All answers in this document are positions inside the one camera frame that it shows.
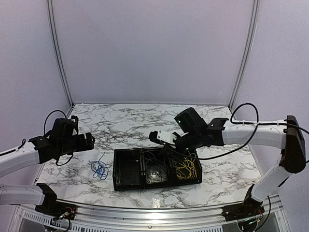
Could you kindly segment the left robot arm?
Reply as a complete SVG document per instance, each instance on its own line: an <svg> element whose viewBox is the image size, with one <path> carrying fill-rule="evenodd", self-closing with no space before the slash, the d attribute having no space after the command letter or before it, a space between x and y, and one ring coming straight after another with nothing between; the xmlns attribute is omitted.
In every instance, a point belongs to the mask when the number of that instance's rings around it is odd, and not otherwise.
<svg viewBox="0 0 309 232"><path fill-rule="evenodd" d="M0 155L0 175L19 171L23 168L44 164L50 160L59 161L61 156L73 157L74 153L92 150L95 138L91 133L80 134L79 119L57 118L51 130L43 136L23 140L22 144ZM44 183L35 185L0 186L2 205L32 204L45 214L57 215L66 208L57 201L56 193Z"/></svg>

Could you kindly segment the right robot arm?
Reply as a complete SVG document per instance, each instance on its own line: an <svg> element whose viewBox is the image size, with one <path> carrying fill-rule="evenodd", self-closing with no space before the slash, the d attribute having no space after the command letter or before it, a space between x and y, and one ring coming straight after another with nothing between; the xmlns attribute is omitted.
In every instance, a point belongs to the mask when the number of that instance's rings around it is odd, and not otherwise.
<svg viewBox="0 0 309 232"><path fill-rule="evenodd" d="M191 148L224 146L239 144L264 145L281 150L275 164L253 184L239 206L239 212L250 216L258 205L273 193L290 176L303 171L306 167L306 146L301 128L294 116L284 120L261 122L258 118L252 121L237 121L232 118L214 118L211 122L205 120L192 107L182 111L175 121L185 133L168 133L165 146L173 152L185 156Z"/></svg>

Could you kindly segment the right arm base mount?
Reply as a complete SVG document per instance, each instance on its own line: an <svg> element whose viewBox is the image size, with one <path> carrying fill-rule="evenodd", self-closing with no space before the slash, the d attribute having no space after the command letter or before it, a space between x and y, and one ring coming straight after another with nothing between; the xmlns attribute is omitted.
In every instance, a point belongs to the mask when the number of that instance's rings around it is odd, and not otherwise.
<svg viewBox="0 0 309 232"><path fill-rule="evenodd" d="M256 215L262 215L265 212L264 207L260 204L231 204L222 208L221 215L226 221L239 220L244 218L250 218Z"/></svg>

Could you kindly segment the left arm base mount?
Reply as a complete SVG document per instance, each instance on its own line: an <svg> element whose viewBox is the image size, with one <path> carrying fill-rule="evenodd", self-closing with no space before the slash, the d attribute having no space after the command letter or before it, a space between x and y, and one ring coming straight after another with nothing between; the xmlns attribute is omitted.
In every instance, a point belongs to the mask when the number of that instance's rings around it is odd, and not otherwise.
<svg viewBox="0 0 309 232"><path fill-rule="evenodd" d="M76 214L77 206L71 203L51 201L44 202L42 205L35 206L35 211L59 218L66 212L69 213L68 216L64 216L66 219L74 220Z"/></svg>

